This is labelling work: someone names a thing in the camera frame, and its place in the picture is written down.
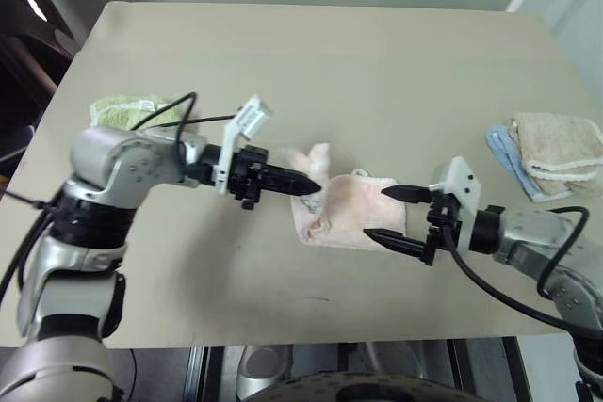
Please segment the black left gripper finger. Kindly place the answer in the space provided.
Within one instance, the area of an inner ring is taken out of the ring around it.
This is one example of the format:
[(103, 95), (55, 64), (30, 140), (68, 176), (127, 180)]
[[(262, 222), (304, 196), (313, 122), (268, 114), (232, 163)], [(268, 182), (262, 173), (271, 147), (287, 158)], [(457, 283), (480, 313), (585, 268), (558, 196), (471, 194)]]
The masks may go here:
[(285, 178), (264, 180), (262, 189), (290, 196), (305, 196), (319, 192), (322, 187), (308, 178)]
[(264, 165), (262, 170), (265, 186), (318, 186), (315, 181), (300, 171), (273, 165)]

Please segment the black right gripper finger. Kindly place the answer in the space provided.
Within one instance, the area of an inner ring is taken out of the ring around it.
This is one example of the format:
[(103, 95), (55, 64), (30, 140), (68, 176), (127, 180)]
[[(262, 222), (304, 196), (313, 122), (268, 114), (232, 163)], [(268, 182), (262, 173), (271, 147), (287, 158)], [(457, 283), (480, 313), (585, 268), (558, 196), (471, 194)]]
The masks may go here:
[(406, 237), (403, 233), (383, 228), (363, 229), (363, 232), (372, 241), (397, 253), (411, 257), (422, 257), (426, 244)]
[(432, 193), (427, 187), (418, 185), (391, 185), (381, 190), (385, 196), (404, 203), (431, 204)]

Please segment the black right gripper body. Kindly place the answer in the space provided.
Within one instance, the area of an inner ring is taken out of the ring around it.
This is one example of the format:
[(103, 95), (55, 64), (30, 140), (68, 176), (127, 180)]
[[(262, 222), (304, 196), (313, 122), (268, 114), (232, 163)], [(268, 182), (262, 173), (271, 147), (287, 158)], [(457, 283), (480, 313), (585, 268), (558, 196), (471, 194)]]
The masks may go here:
[(431, 193), (427, 214), (428, 234), (420, 261), (431, 266), (438, 249), (456, 250), (462, 221), (459, 219), (461, 204), (455, 197), (440, 191)]

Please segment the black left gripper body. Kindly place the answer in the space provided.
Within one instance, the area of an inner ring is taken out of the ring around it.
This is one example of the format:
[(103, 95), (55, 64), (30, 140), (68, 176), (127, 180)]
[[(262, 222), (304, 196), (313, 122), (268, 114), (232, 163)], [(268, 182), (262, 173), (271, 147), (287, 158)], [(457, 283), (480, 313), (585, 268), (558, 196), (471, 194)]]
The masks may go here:
[(259, 203), (261, 171), (268, 163), (269, 151), (247, 145), (233, 154), (228, 176), (228, 191), (244, 210), (252, 210)]

